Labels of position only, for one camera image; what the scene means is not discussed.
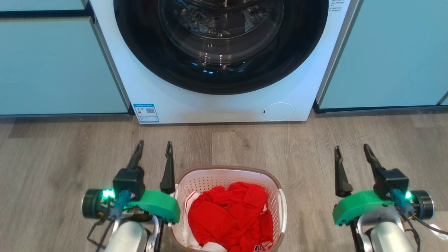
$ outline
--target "white washing machine panel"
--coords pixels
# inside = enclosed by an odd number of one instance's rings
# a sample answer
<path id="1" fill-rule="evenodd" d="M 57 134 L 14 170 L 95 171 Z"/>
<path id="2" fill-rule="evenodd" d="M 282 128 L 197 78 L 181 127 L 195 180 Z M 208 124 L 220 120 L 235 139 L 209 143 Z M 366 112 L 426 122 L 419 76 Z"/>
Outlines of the white washing machine panel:
<path id="1" fill-rule="evenodd" d="M 288 76 L 248 93 L 208 95 L 177 87 L 152 73 L 135 57 L 121 36 L 113 0 L 90 1 L 141 124 L 306 121 L 350 3 L 350 0 L 329 0 L 327 23 L 320 41 L 310 56 Z"/>

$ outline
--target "green light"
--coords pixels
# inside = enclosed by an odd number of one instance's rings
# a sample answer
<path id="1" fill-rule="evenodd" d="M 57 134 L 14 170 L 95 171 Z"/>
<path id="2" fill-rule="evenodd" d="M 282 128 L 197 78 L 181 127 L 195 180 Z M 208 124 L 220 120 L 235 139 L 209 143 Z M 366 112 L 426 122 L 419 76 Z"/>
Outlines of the green light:
<path id="1" fill-rule="evenodd" d="M 407 192 L 406 192 L 405 198 L 408 199 L 408 200 L 409 200 L 410 198 L 412 198 L 412 194 L 411 194 L 410 191 L 407 191 Z"/>
<path id="2" fill-rule="evenodd" d="M 115 192 L 113 191 L 113 189 L 104 189 L 103 190 L 103 199 L 107 199 L 107 198 L 115 199 Z"/>

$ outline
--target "washing machine drum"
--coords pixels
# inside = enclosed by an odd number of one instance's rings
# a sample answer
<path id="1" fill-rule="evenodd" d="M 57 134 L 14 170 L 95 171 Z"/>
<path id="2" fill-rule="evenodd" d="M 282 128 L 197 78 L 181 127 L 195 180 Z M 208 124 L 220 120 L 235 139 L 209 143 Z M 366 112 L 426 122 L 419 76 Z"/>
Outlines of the washing machine drum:
<path id="1" fill-rule="evenodd" d="M 230 95 L 269 86 L 314 50 L 328 0 L 114 0 L 133 54 L 167 82 Z"/>

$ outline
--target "blue and white sticker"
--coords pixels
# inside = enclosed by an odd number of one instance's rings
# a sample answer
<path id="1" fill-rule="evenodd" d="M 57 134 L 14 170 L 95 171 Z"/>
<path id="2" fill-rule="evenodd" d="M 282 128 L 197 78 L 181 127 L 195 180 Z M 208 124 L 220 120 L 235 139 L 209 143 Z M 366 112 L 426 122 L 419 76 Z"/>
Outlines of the blue and white sticker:
<path id="1" fill-rule="evenodd" d="M 134 104 L 134 108 L 140 123 L 159 122 L 154 104 Z"/>

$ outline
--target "red clothing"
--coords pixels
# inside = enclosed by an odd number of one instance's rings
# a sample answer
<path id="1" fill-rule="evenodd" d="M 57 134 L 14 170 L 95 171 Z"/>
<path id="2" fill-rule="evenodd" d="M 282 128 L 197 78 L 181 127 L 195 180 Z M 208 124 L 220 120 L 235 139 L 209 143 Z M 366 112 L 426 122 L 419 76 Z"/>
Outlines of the red clothing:
<path id="1" fill-rule="evenodd" d="M 237 182 L 203 192 L 191 205 L 188 223 L 199 244 L 219 243 L 229 252 L 253 252 L 272 244 L 273 223 L 268 194 L 259 185 Z M 263 250 L 270 246 L 261 246 Z"/>

